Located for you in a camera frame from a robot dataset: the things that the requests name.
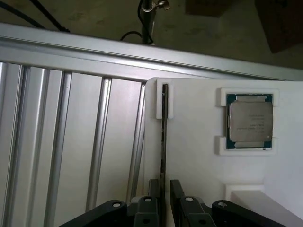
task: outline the concrete floor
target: concrete floor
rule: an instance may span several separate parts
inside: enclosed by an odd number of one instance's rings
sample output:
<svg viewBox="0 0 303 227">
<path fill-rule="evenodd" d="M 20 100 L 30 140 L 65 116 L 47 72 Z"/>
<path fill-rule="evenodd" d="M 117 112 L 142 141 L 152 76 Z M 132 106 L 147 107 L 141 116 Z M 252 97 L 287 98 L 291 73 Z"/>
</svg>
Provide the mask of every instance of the concrete floor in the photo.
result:
<svg viewBox="0 0 303 227">
<path fill-rule="evenodd" d="M 154 29 L 157 46 L 226 58 L 303 69 L 303 44 L 272 54 L 254 0 L 240 0 L 220 18 L 185 15 L 185 0 L 169 0 L 171 9 L 158 10 Z M 56 28 L 28 0 L 4 0 L 51 30 Z M 119 40 L 141 31 L 136 11 L 139 0 L 40 0 L 72 33 Z M 0 21 L 29 26 L 0 9 Z M 127 42 L 139 43 L 131 35 Z"/>
</svg>

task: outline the slotted aluminum panel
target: slotted aluminum panel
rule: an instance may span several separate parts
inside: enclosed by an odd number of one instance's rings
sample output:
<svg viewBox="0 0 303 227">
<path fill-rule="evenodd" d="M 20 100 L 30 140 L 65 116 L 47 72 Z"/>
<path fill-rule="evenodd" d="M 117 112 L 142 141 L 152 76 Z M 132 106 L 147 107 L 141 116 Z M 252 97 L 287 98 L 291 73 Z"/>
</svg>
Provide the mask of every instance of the slotted aluminum panel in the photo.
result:
<svg viewBox="0 0 303 227">
<path fill-rule="evenodd" d="M 152 77 L 302 71 L 0 23 L 0 226 L 55 227 L 143 191 Z"/>
<path fill-rule="evenodd" d="M 3 226 L 58 226 L 130 197 L 141 160 L 133 153 L 143 147 L 144 87 L 1 63 Z M 129 177 L 131 166 L 137 172 Z"/>
</svg>

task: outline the cable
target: cable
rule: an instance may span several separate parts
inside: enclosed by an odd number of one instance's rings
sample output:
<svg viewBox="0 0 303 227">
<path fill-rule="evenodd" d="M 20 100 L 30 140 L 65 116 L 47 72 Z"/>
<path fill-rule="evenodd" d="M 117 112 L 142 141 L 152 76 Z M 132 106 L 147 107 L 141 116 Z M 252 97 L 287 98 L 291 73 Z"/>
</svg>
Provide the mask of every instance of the cable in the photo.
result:
<svg viewBox="0 0 303 227">
<path fill-rule="evenodd" d="M 45 28 L 41 24 L 39 24 L 38 22 L 36 22 L 32 18 L 30 18 L 29 16 L 25 15 L 24 13 L 20 12 L 19 10 L 15 9 L 15 8 L 11 7 L 10 5 L 4 3 L 3 1 L 0 1 L 0 8 L 3 8 L 12 14 L 15 14 L 17 17 L 24 19 L 25 21 L 27 21 L 28 23 L 30 23 L 31 25 L 33 25 L 35 27 Z"/>
<path fill-rule="evenodd" d="M 138 36 L 140 36 L 142 38 L 142 35 L 140 32 L 137 32 L 137 31 L 130 31 L 130 32 L 127 32 L 125 33 L 122 37 L 121 37 L 121 41 L 125 39 L 125 37 L 127 37 L 128 35 L 131 35 L 131 34 L 136 34 Z"/>
<path fill-rule="evenodd" d="M 49 19 L 55 27 L 62 32 L 70 32 L 67 28 L 60 25 L 60 23 L 47 11 L 47 9 L 38 1 L 38 0 L 30 0 L 34 6 L 40 10 L 41 13 L 46 16 L 47 19 Z"/>
<path fill-rule="evenodd" d="M 138 6 L 138 10 L 137 10 L 137 14 L 138 14 L 138 18 L 139 20 L 141 21 L 141 24 L 143 26 L 143 28 L 145 29 L 147 35 L 148 35 L 148 38 L 150 39 L 150 42 L 148 44 L 152 44 L 153 43 L 153 39 L 148 31 L 148 28 L 145 26 L 144 22 L 143 22 L 143 19 L 141 17 L 141 7 L 142 7 L 142 4 L 143 4 L 143 0 L 140 0 L 139 2 L 139 6 Z"/>
</svg>

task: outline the brown box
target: brown box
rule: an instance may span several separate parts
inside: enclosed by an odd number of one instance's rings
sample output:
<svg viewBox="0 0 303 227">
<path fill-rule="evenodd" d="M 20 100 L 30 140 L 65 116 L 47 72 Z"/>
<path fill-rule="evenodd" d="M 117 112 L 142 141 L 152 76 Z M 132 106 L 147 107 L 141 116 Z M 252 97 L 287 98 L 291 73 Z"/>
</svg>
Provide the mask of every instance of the brown box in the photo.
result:
<svg viewBox="0 0 303 227">
<path fill-rule="evenodd" d="M 303 42 L 303 0 L 255 0 L 272 53 Z"/>
<path fill-rule="evenodd" d="M 190 15 L 219 17 L 235 0 L 186 0 L 185 12 Z"/>
</svg>

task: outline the white surface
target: white surface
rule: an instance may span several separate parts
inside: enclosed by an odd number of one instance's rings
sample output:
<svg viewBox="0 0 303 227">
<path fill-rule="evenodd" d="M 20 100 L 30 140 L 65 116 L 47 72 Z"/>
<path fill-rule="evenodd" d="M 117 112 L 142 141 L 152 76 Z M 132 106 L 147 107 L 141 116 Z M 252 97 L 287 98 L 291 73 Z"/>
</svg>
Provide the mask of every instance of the white surface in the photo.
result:
<svg viewBox="0 0 303 227">
<path fill-rule="evenodd" d="M 231 201 L 287 227 L 302 227 L 303 220 L 258 190 L 238 190 Z"/>
<path fill-rule="evenodd" d="M 144 189 L 158 177 L 160 120 L 156 119 L 156 79 L 146 85 Z M 302 82 L 172 79 L 174 119 L 168 120 L 167 185 L 179 179 L 186 195 L 207 205 L 223 199 L 225 184 L 264 184 L 265 194 L 303 218 Z M 278 89 L 273 137 L 279 152 L 273 156 L 219 156 L 215 137 L 224 135 L 224 108 L 216 106 L 223 87 Z"/>
<path fill-rule="evenodd" d="M 233 191 L 261 191 L 264 192 L 264 185 L 230 185 L 225 186 L 225 200 L 232 201 Z"/>
</svg>

